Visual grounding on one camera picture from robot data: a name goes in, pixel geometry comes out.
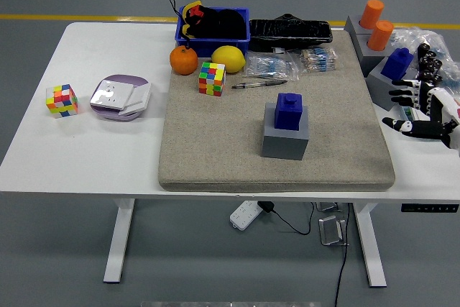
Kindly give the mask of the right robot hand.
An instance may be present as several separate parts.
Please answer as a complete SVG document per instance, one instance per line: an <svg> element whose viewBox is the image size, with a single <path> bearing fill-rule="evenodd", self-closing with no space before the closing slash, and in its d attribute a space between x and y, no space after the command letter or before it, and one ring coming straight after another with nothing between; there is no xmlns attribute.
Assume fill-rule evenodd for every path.
<svg viewBox="0 0 460 307"><path fill-rule="evenodd" d="M418 80L393 81L404 89L390 91L391 100L422 111L428 121L403 121L385 117L382 122L408 137L437 139L459 150L459 102L443 88Z"/></svg>

